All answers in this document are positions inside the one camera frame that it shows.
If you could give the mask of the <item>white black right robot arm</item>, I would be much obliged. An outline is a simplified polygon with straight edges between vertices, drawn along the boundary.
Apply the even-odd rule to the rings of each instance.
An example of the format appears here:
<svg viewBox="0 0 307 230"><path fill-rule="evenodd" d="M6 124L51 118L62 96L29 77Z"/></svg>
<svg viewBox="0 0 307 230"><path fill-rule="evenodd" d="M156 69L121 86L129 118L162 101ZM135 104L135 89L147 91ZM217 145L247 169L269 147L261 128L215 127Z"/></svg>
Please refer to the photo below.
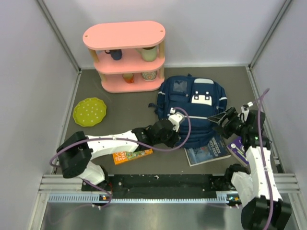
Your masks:
<svg viewBox="0 0 307 230"><path fill-rule="evenodd" d="M224 177L225 186L238 192L245 230L283 230L292 213L291 205L283 201L274 180L271 144L263 135L265 118L264 112L249 109L247 105L241 113L231 107L208 118L222 137L239 136L245 149L250 171L240 171L232 165Z"/></svg>

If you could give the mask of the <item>navy blue student backpack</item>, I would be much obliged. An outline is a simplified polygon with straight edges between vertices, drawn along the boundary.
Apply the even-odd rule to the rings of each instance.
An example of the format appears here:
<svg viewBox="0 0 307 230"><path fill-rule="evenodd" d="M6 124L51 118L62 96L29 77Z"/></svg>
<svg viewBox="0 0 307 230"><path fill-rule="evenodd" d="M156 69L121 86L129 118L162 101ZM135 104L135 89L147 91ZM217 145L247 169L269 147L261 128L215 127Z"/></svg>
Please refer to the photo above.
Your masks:
<svg viewBox="0 0 307 230"><path fill-rule="evenodd" d="M159 119L168 118L175 107L184 109L189 115L191 133L184 148L200 148L206 146L216 134L215 123L208 117L226 110L227 96L224 88L208 78L187 76L171 76L160 86L157 103L148 106L155 109Z"/></svg>

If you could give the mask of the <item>blue Nineteen Eighty-Four paperback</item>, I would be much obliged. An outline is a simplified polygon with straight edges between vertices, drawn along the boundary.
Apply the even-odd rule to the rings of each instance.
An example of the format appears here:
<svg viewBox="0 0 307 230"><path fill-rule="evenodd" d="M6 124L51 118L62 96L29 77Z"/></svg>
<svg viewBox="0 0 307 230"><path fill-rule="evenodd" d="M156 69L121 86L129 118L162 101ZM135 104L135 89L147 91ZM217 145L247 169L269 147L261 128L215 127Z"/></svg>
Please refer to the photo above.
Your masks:
<svg viewBox="0 0 307 230"><path fill-rule="evenodd" d="M213 136L206 146L184 150L190 167L227 159L231 156L224 139L219 134Z"/></svg>

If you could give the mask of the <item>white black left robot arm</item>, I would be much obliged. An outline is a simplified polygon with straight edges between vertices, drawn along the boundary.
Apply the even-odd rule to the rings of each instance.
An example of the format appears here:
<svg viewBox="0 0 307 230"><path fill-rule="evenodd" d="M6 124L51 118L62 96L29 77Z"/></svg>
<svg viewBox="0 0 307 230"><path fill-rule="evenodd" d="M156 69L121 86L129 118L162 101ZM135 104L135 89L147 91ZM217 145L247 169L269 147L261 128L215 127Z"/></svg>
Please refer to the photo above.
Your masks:
<svg viewBox="0 0 307 230"><path fill-rule="evenodd" d="M162 119L147 127L108 136L87 136L82 131L74 133L57 149L59 166L65 179L79 177L98 190L107 188L106 170L92 162L93 159L119 152L139 152L165 144L173 148L179 142L180 122Z"/></svg>

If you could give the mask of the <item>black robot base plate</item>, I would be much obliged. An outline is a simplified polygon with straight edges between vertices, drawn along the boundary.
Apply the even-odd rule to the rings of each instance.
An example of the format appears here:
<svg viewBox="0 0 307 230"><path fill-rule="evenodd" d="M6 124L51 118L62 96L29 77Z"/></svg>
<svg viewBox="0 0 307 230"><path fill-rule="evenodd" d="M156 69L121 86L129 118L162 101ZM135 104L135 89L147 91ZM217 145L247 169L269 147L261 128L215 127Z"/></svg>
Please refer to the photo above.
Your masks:
<svg viewBox="0 0 307 230"><path fill-rule="evenodd" d="M98 185L113 198L216 198L216 192L234 191L224 176L212 174L116 174Z"/></svg>

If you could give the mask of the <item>orange treehouse children's book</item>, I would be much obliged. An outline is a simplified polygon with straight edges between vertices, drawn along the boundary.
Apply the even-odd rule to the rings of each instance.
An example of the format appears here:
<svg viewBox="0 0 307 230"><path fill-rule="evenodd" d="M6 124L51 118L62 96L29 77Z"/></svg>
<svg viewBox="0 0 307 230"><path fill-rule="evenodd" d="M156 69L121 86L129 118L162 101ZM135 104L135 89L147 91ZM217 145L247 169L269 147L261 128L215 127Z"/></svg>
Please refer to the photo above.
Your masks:
<svg viewBox="0 0 307 230"><path fill-rule="evenodd" d="M113 161L115 165L119 165L122 163L126 163L129 161L136 160L138 158L142 158L148 155L151 155L153 153L152 149L147 149L143 151L138 151L138 152L117 152L113 153Z"/></svg>

